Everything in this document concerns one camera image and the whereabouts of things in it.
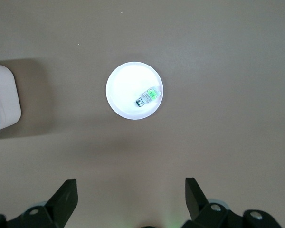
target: beige surface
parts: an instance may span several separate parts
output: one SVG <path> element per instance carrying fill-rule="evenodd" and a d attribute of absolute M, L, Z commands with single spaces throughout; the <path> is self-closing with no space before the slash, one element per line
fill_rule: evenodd
<path fill-rule="evenodd" d="M 165 86 L 130 121 L 105 97 L 141 61 Z M 284 1 L 0 1 L 0 64 L 23 116 L 0 132 L 0 213 L 12 219 L 77 178 L 66 228 L 179 228 L 185 178 L 235 213 L 285 228 Z"/>

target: small transparent object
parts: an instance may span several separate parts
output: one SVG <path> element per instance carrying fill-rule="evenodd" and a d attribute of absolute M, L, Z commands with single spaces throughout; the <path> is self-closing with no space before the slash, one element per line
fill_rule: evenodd
<path fill-rule="evenodd" d="M 142 107 L 147 103 L 155 101 L 161 94 L 162 93 L 160 92 L 160 88 L 158 86 L 151 87 L 144 92 L 139 99 L 136 100 L 136 103 L 139 107 Z"/>

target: screw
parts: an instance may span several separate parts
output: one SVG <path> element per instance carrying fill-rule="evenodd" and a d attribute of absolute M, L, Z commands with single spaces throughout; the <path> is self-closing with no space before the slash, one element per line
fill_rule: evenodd
<path fill-rule="evenodd" d="M 255 219 L 257 219 L 257 220 L 262 220 L 263 219 L 263 216 L 260 213 L 256 212 L 256 211 L 252 211 L 250 213 L 250 215 L 252 217 L 254 217 Z"/>
<path fill-rule="evenodd" d="M 211 205 L 211 208 L 212 208 L 212 210 L 217 211 L 217 212 L 219 212 L 219 211 L 221 211 L 221 210 L 222 210 L 222 209 L 220 208 L 220 206 L 219 206 L 219 205 L 217 205 L 217 204 L 213 204 L 213 205 Z"/>
<path fill-rule="evenodd" d="M 33 209 L 29 212 L 30 215 L 36 215 L 39 212 L 38 209 Z"/>

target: white plate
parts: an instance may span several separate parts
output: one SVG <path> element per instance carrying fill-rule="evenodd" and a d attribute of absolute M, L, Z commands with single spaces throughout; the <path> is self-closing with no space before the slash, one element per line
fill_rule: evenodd
<path fill-rule="evenodd" d="M 161 96 L 143 107 L 138 107 L 136 100 L 153 86 L 159 86 Z M 111 108 L 130 120 L 140 120 L 153 114 L 163 97 L 161 77 L 152 67 L 140 62 L 129 62 L 116 68 L 106 83 L 105 91 Z"/>

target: white plastic container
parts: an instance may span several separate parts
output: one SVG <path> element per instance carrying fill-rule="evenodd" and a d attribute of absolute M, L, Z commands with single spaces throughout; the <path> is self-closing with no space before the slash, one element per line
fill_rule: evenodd
<path fill-rule="evenodd" d="M 14 75 L 0 65 L 0 130 L 18 122 L 21 117 Z"/>

